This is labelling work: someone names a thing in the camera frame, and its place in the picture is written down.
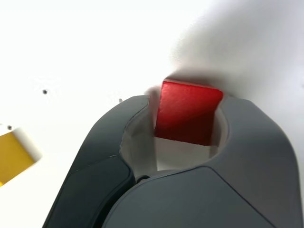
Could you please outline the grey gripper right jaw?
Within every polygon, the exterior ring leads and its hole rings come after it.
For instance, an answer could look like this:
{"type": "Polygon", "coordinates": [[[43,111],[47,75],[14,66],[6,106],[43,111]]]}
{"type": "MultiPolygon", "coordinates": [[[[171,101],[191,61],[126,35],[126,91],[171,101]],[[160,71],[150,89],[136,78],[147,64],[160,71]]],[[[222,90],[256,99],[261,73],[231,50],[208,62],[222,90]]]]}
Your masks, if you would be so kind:
{"type": "Polygon", "coordinates": [[[251,101],[221,105],[220,152],[195,168],[150,178],[112,207],[105,228],[297,228],[300,181],[282,129],[251,101]]]}

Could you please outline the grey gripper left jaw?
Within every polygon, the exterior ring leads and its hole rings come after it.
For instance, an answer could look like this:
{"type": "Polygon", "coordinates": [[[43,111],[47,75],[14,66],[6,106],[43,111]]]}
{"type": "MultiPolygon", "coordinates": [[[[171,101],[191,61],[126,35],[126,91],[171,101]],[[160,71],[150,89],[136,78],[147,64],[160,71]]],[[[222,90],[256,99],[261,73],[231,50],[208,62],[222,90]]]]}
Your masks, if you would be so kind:
{"type": "Polygon", "coordinates": [[[146,95],[104,114],[83,141],[44,222],[46,228],[100,228],[113,205],[152,174],[152,115],[146,95]]]}

